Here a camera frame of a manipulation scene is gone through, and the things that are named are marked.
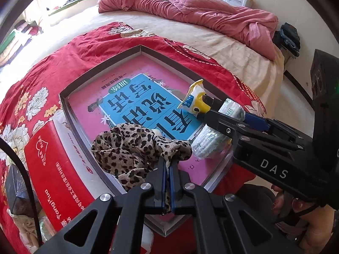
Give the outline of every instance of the person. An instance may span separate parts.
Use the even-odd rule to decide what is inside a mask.
[[[284,206],[284,192],[281,188],[274,185],[272,185],[271,189],[277,192],[277,195],[264,186],[244,184],[236,193],[236,196],[242,199],[260,216],[268,221],[273,221],[277,219]],[[292,201],[292,209],[295,213],[306,210],[313,205],[314,203],[307,203],[298,198],[294,198]],[[317,207],[300,218],[305,220],[308,225],[306,232],[301,236],[299,247],[305,251],[305,254],[319,254],[329,241],[333,229],[336,228],[333,224],[335,210],[329,205]],[[293,228],[282,229],[281,225],[276,225],[287,235],[288,231],[293,232]]]

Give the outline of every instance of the pink quilt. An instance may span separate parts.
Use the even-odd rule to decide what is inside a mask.
[[[135,10],[205,26],[240,41],[270,60],[276,57],[272,37],[278,18],[261,9],[233,7],[222,0],[99,0],[98,4],[99,13]]]

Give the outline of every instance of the human hand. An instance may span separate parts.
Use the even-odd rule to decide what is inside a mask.
[[[279,215],[284,206],[284,192],[275,185],[272,185],[272,189],[278,192],[272,211],[275,215]],[[313,205],[314,203],[306,203],[297,198],[292,201],[292,209],[295,213],[308,209]],[[305,250],[305,254],[320,253],[331,237],[334,209],[328,205],[325,207],[317,207],[315,210],[300,218],[309,223],[305,236],[299,244],[300,248]]]

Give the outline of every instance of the white curtain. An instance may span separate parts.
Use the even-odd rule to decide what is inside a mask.
[[[33,0],[22,15],[28,23],[35,21],[43,31],[50,27],[46,5],[43,0]]]

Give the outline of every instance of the green label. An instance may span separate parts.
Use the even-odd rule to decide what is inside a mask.
[[[122,81],[116,83],[115,85],[113,85],[112,87],[110,87],[110,89],[108,90],[109,93],[115,93],[117,91],[119,91],[120,89],[122,89],[123,87],[125,87],[126,85],[128,85],[131,82],[131,80],[129,78],[125,78]]]

